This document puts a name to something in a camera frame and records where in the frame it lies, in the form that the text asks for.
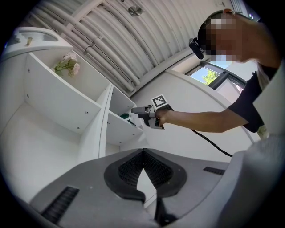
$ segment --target black cable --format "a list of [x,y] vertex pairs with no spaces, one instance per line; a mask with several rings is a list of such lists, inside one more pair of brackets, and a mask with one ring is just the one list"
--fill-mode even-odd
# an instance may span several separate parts
[[215,143],[213,143],[210,139],[208,139],[206,136],[203,136],[202,134],[198,133],[195,130],[192,130],[195,134],[199,135],[200,137],[202,137],[203,139],[205,139],[206,141],[208,141],[209,143],[211,143],[215,148],[217,148],[219,151],[221,151],[224,155],[227,155],[229,157],[232,157],[232,155],[230,155],[229,153],[225,152],[224,150],[222,150],[221,148],[219,148]]

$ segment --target black t-shirt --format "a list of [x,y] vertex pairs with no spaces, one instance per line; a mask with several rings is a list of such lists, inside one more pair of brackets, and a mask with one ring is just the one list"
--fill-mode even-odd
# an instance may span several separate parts
[[[277,71],[275,68],[265,66],[261,67],[270,80]],[[253,102],[261,94],[261,92],[262,90],[258,83],[257,72],[254,72],[251,79],[246,82],[245,88],[241,92],[238,99],[228,107],[228,109],[248,121],[244,127],[251,132],[257,132],[258,128],[264,125],[260,115],[253,106]]]

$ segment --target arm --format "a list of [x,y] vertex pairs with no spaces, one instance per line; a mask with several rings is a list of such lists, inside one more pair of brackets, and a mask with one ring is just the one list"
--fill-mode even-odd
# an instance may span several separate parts
[[171,123],[192,130],[217,133],[222,133],[248,123],[244,118],[229,109],[222,112],[202,113],[158,110],[156,117],[159,119],[160,125]]

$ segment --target window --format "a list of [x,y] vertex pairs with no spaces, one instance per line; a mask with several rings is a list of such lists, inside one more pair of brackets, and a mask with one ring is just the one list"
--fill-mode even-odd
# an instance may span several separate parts
[[231,64],[230,61],[201,62],[187,75],[208,85],[231,103],[234,103],[244,89],[246,82],[223,68],[229,64]]

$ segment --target sleeve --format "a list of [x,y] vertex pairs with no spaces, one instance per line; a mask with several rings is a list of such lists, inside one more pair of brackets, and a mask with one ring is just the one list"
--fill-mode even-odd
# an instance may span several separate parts
[[238,99],[228,107],[228,109],[248,121],[244,127],[251,132],[257,132],[258,128],[263,125],[260,115],[253,106],[253,102],[261,92],[257,72],[254,72],[251,79],[246,82],[245,88]]

